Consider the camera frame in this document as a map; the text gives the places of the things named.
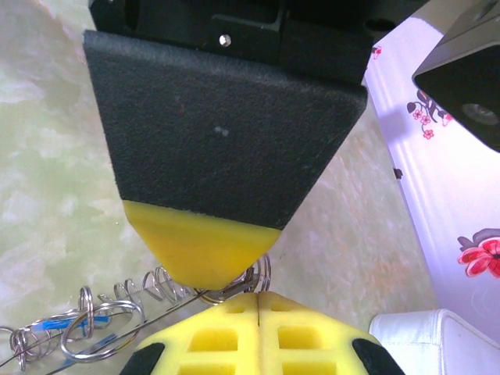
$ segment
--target metal spring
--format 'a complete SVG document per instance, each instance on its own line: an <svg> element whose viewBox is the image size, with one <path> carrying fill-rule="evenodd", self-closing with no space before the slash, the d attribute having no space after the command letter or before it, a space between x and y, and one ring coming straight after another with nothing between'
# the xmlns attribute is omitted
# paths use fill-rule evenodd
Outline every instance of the metal spring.
<svg viewBox="0 0 500 375"><path fill-rule="evenodd" d="M255 291L260 285L261 291L267 291L270 287L271 265L267 254L257 260L254 266L248 268L242 275L237 277L231 284L221 291L210 291L203 294L200 299L210 305L217 305L241 292ZM156 267L148 271L142 279L142 289L159 302L179 302L182 299L200 294L202 290L182 286L172 280L163 267ZM132 279L126 279L123 283L116 283L113 286L113 294L116 300L108 295L98 295L100 302L114 302L128 299L129 301L144 308L142 300L138 295L138 289ZM112 322L112 315L109 311L95 315L95 304L92 298L92 291L88 286L80 289L78 298L78 308L71 309L61 314L50 316L49 318L34 321L25 327L14 330L9 327L0 326L0 330L10 333L9 343L12 351L10 359L17 358L22 372L27 369L27 364L43 359L52 354L59 346L62 329L43 330L35 332L33 328L43 323L51 323L60 320L74 320L82 313L86 313L86 324L83 326L83 334L79 337L71 337L68 342L75 342L91 338L96 329L104 329ZM107 323L95 323L96 316L106 316Z"/></svg>

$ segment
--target light green floor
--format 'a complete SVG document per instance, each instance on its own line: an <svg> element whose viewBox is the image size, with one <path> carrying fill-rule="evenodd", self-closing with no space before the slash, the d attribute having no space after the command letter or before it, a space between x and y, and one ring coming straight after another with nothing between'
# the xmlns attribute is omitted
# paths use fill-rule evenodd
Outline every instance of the light green floor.
<svg viewBox="0 0 500 375"><path fill-rule="evenodd" d="M81 285L111 292L156 266L113 182L81 47L87 3L1 5L0 325L76 307ZM371 105L271 255L272 290L357 327L436 307Z"/></svg>

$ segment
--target white fabric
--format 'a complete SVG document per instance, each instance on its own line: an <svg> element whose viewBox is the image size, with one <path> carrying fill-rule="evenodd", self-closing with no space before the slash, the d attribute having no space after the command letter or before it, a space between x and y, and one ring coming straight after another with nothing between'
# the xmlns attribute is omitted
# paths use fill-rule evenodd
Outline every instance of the white fabric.
<svg viewBox="0 0 500 375"><path fill-rule="evenodd" d="M379 315L370 333L405 375L500 373L500 345L446 309Z"/></svg>

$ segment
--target screw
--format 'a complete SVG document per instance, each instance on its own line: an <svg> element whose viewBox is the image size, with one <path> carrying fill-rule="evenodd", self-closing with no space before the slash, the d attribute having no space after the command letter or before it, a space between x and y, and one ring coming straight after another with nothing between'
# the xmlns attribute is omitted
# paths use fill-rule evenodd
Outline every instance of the screw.
<svg viewBox="0 0 500 375"><path fill-rule="evenodd" d="M227 48L231 45L231 43L232 43L232 40L231 40L231 36L229 34L222 34L219 37L219 44L222 47Z"/></svg>

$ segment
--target yellow foam grid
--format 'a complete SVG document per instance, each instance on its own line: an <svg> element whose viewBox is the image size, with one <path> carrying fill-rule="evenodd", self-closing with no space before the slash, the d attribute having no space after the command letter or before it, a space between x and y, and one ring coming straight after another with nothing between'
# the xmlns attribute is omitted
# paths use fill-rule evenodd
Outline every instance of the yellow foam grid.
<svg viewBox="0 0 500 375"><path fill-rule="evenodd" d="M239 295L148 337L152 375L366 375L352 349L371 335L272 292Z"/></svg>
<svg viewBox="0 0 500 375"><path fill-rule="evenodd" d="M280 236L276 229L124 201L127 218L178 283L219 290Z"/></svg>

